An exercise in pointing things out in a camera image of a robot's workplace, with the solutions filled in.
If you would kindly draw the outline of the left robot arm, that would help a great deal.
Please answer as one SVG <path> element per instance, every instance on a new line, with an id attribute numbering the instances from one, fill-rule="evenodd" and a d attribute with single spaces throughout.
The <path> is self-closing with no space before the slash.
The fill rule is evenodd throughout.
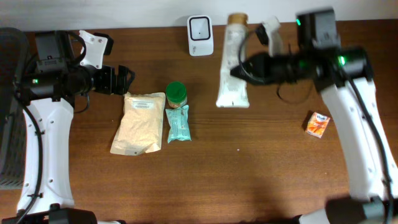
<path id="1" fill-rule="evenodd" d="M 69 135 L 75 98 L 91 91 L 125 94 L 135 74 L 103 64 L 114 41 L 100 33 L 53 30 L 35 35 L 1 29 L 1 188 L 20 189 L 16 214 L 4 223 L 96 223 L 75 208 Z"/>

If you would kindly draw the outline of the teal snack packet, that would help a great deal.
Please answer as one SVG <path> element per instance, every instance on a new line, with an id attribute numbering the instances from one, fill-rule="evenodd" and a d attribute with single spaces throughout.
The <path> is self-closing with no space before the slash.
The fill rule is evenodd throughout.
<path id="1" fill-rule="evenodd" d="M 181 108 L 166 109 L 166 116 L 170 126 L 167 142 L 174 140 L 191 141 L 190 129 L 188 125 L 189 106 L 184 105 Z"/>

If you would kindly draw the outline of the beige grain pouch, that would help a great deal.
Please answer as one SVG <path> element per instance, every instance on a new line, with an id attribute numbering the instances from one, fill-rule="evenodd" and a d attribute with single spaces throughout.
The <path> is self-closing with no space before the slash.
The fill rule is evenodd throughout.
<path id="1" fill-rule="evenodd" d="M 124 115 L 110 153 L 138 156 L 161 150 L 165 93 L 124 95 Z"/>

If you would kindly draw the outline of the green lid jar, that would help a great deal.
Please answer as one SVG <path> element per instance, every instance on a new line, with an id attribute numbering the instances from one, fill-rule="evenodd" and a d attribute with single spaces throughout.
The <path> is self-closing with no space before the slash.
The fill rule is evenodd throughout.
<path id="1" fill-rule="evenodd" d="M 171 108 L 181 108 L 187 104 L 187 89 L 181 82 L 169 83 L 165 94 Z"/>

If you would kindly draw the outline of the orange tissue pack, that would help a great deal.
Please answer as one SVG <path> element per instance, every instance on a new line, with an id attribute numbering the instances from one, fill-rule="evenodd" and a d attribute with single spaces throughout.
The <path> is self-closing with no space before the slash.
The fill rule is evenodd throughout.
<path id="1" fill-rule="evenodd" d="M 308 120 L 305 132 L 321 138 L 330 122 L 330 117 L 314 112 Z"/>

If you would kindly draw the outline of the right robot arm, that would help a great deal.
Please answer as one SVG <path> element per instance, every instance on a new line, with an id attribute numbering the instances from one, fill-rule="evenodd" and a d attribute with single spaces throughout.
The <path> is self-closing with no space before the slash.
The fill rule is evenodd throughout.
<path id="1" fill-rule="evenodd" d="M 349 195 L 329 199 L 291 223 L 392 223 L 397 220 L 397 164 L 376 102 L 374 71 L 363 47 L 344 48 L 332 8 L 296 16 L 297 53 L 279 50 L 279 22 L 254 29 L 268 46 L 239 60 L 231 75 L 253 85 L 311 80 L 334 120 L 349 175 Z"/>

